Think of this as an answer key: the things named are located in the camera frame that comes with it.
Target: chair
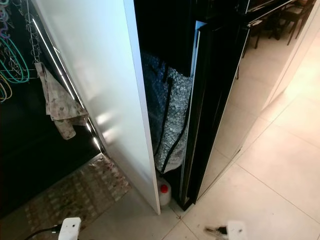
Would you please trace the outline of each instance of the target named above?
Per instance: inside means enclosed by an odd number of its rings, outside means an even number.
[[[315,0],[306,0],[305,4],[295,4],[290,5],[289,7],[286,7],[283,11],[281,11],[280,19],[285,20],[285,23],[282,25],[282,30],[286,28],[290,23],[293,23],[292,28],[290,29],[291,35],[289,38],[289,41],[287,45],[290,44],[291,39],[295,33],[295,30],[297,28],[298,22],[301,20],[301,24],[298,30],[297,35],[295,36],[295,39],[299,36],[303,26],[306,24],[307,19],[311,13],[311,10],[314,6]]]

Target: patterned cloth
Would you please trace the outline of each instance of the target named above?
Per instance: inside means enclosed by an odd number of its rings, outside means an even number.
[[[65,140],[73,138],[76,135],[73,125],[85,126],[87,111],[70,96],[42,62],[34,65],[42,83],[46,114],[51,116]]]
[[[100,154],[26,205],[30,230],[50,228],[71,217],[81,218],[83,230],[130,188],[112,161]],[[34,239],[56,240],[58,236],[42,233]]]

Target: patterned rug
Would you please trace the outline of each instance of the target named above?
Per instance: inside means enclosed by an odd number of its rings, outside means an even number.
[[[50,228],[70,217],[80,217],[83,230],[130,188],[112,161],[100,154],[26,205],[30,230]],[[56,240],[58,236],[42,233],[34,239]]]

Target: tiled floor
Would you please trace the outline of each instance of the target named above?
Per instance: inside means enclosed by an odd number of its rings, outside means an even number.
[[[157,216],[132,189],[79,239],[214,240],[204,227],[228,220],[244,221],[249,240],[320,239],[319,65],[320,36],[289,87],[297,95],[264,110],[233,164],[187,212],[172,202]],[[23,209],[2,224],[1,240],[28,232]]]

